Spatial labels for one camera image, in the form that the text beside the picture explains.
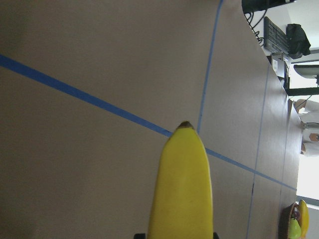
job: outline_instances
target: blue painter's tape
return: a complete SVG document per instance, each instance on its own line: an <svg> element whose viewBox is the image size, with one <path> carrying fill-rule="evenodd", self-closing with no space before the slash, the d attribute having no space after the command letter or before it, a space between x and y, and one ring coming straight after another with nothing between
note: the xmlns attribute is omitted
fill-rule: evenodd
<svg viewBox="0 0 319 239"><path fill-rule="evenodd" d="M214 157L216 157L216 158L222 159L223 161L226 161L226 162L228 162L228 163L230 163L230 164L233 164L233 165L235 165L235 166L237 166L237 167L240 167L240 168L242 168L242 169L245 169L245 170L247 170L247 171L249 171L249 172L255 173L255 170L254 170L254 169L252 169L252 168L250 168L250 167L247 167L246 165L241 164L241 163L239 163L239 162L237 162L237 161L235 161L235 160L232 160L232 159L230 159L230 158L228 158L228 157L226 157L226 156L224 156L224 155L221 155L221 154L219 154L219 153L216 153L216 152L214 152L214 151L211 150L211 149L206 148L206 153L209 154L209 155L212 155L212 156L214 156Z"/></svg>
<svg viewBox="0 0 319 239"><path fill-rule="evenodd" d="M142 125L146 128L149 128L155 132L158 132L160 134L163 134L165 136L171 136L171 132L154 124L151 123L141 117L138 117L128 111L125 111L119 107L116 107L106 101L103 101L95 96L92 96L84 91L81 91L75 87L72 87L68 84L65 84L59 80L56 80L50 76L47 76L37 70L34 70L30 67L27 67L19 62L16 62L14 60L11 60L5 56L0 55L0 66L3 66L9 70L12 70L16 73L19 73L23 76L26 76L28 78L31 78L37 82L43 83L47 86L50 86L52 88L55 88L59 91L62 91L66 94L69 94L71 96L74 96L80 100L83 100L89 104L92 104L94 106L97 106L99 108L102 108L106 111L109 111L117 116L123 117L127 120L130 120L134 123L137 123L139 125Z"/></svg>
<svg viewBox="0 0 319 239"><path fill-rule="evenodd" d="M290 117L287 118L287 128L286 128L286 138L285 138L285 153L284 153L284 163L283 163L283 170L282 170L282 175L281 175L281 182L283 183L284 180L284 172L285 172L285 163L286 163L286 153L287 153L287 139L288 139L288 130L289 130L289 125L290 125ZM279 194L279 205L280 207L282 206L282 193L283 193L283 185L281 185L280 187L280 194ZM280 219L280 214L278 214L277 216L277 221L279 222Z"/></svg>
<svg viewBox="0 0 319 239"><path fill-rule="evenodd" d="M258 162L258 156L259 156L259 146L260 146L260 138L261 138L261 129L263 126L263 118L264 118L264 109L265 109L265 102L266 102L266 93L267 93L267 85L268 85L268 73L269 73L269 64L267 68L267 76L266 76L266 83L265 83L265 90L264 90L264 98L263 98L263 106L261 110L261 119L260 119L260 125L259 125L259 134L258 134L258 143L257 143L257 153L256 153L256 160L255 160L255 173L253 178L253 190L251 192L250 196L250 205L249 205L249 214L248 214L248 224L247 224L247 231L246 231L246 239L248 238L249 229L250 229L250 221L251 221L251 213L253 208L253 199L254 199L254 185L255 185L255 179L256 179L256 169L257 169L257 162Z"/></svg>
<svg viewBox="0 0 319 239"><path fill-rule="evenodd" d="M213 29L213 35L211 38L211 43L210 43L210 48L209 48L208 63L207 63L207 68L206 68L203 93L202 93L201 102L200 102L200 110L199 110L199 117L198 117L198 123L197 123L197 132L198 133L200 132L200 127L201 127L201 121L202 121L203 110L204 110L204 105L205 105L206 89L207 89L207 84L208 84L210 68L211 68L211 61L212 61L212 57L213 57L216 30L217 30L217 25L218 25L218 20L219 20L219 15L220 15L220 10L221 10L222 5L223 5L223 0L220 0L218 8L217 8L215 24L214 24L214 29Z"/></svg>

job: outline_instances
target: brown cardboard surface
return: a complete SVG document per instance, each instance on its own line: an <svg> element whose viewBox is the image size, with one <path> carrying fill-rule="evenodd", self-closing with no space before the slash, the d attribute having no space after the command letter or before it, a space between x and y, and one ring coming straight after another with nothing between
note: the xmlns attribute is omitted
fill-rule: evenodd
<svg viewBox="0 0 319 239"><path fill-rule="evenodd" d="M256 175L248 238L276 238L280 211L280 188Z"/></svg>
<svg viewBox="0 0 319 239"><path fill-rule="evenodd" d="M167 138L15 73L5 77L1 226L19 238L145 232Z"/></svg>
<svg viewBox="0 0 319 239"><path fill-rule="evenodd" d="M217 26L200 135L207 147L251 168L269 65L262 54L240 3L228 1Z"/></svg>
<svg viewBox="0 0 319 239"><path fill-rule="evenodd" d="M168 130L197 124L216 1L6 5L2 54Z"/></svg>
<svg viewBox="0 0 319 239"><path fill-rule="evenodd" d="M240 4L221 6L202 111L214 228L276 238L296 194L300 120ZM217 6L6 1L0 54L167 130L196 127ZM145 233L167 137L3 67L0 78L0 237Z"/></svg>
<svg viewBox="0 0 319 239"><path fill-rule="evenodd" d="M256 169L277 180L282 178L286 147L288 150L293 147L286 145L289 120L287 109L288 96L270 68Z"/></svg>
<svg viewBox="0 0 319 239"><path fill-rule="evenodd" d="M220 238L245 238L253 173L209 157L214 204L214 231Z"/></svg>
<svg viewBox="0 0 319 239"><path fill-rule="evenodd" d="M283 182L292 187L297 187L299 153L302 140L301 134L301 121L294 107L292 107L287 135L288 147L286 149L285 170L283 175Z"/></svg>

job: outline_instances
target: banana tip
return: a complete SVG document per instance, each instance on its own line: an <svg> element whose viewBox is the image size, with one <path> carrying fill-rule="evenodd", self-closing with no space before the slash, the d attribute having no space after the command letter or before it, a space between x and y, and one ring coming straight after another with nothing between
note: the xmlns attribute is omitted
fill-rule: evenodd
<svg viewBox="0 0 319 239"><path fill-rule="evenodd" d="M191 125L189 121L183 121L177 128L192 128L194 127Z"/></svg>

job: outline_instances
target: fruit bowl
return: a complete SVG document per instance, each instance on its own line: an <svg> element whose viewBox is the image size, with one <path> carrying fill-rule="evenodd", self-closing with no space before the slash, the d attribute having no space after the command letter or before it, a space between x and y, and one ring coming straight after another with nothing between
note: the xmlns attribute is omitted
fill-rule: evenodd
<svg viewBox="0 0 319 239"><path fill-rule="evenodd" d="M288 239L289 221L294 208L294 203L282 210L278 224L278 239Z"/></svg>

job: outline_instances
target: yellow banana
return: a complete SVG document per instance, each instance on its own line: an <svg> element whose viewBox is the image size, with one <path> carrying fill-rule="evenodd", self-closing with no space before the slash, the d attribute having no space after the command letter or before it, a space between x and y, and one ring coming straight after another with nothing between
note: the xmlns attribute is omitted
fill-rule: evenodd
<svg viewBox="0 0 319 239"><path fill-rule="evenodd" d="M212 239L212 235L208 159L198 134L184 121L160 157L148 239Z"/></svg>
<svg viewBox="0 0 319 239"><path fill-rule="evenodd" d="M301 227L301 238L306 237L308 227L309 227L309 214L308 214L308 207L304 200L299 201L298 206L299 212L300 212L300 220L299 224Z"/></svg>

